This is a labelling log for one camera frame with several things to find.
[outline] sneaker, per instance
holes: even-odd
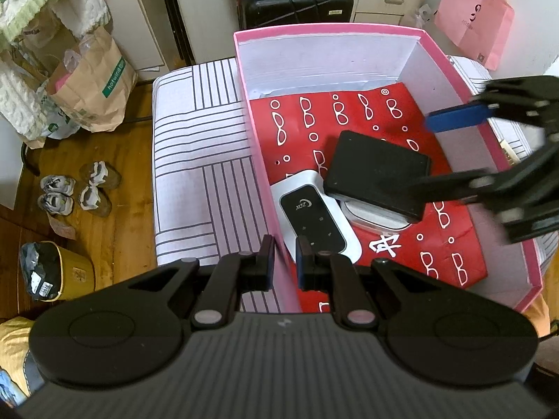
[[[122,180],[121,174],[105,161],[86,163],[79,169],[79,174],[90,186],[102,189],[116,189]]]
[[[41,179],[41,189],[46,192],[59,192],[70,197],[74,193],[75,179],[64,175],[49,175]]]
[[[37,199],[37,205],[49,214],[68,215],[74,209],[74,199],[60,192],[49,192]]]
[[[86,186],[79,194],[78,203],[83,211],[89,211],[99,217],[107,217],[112,205],[102,189],[95,186]]]

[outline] pink shopping bag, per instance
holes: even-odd
[[[514,20],[509,0],[441,0],[435,25],[487,69],[499,66]]]

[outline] pink shoebox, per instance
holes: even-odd
[[[420,29],[376,24],[304,24],[235,33],[252,155],[268,231],[282,241],[251,100],[294,93],[360,91],[403,82],[427,114],[468,102],[470,91],[435,42]],[[508,168],[487,123],[437,134],[453,171]],[[525,310],[542,289],[535,241],[504,244],[480,205],[469,206],[488,276],[470,291]],[[290,260],[284,244],[280,249]]]

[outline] plastic bag in bin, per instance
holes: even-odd
[[[54,299],[62,278],[60,256],[54,244],[30,242],[20,248],[20,268],[25,289],[35,301]]]

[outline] white shoe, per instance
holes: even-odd
[[[71,197],[74,193],[75,179],[64,175],[49,175],[41,179],[41,189],[46,192],[59,192]]]
[[[49,192],[37,199],[37,205],[49,214],[68,215],[74,209],[74,199],[60,192]]]

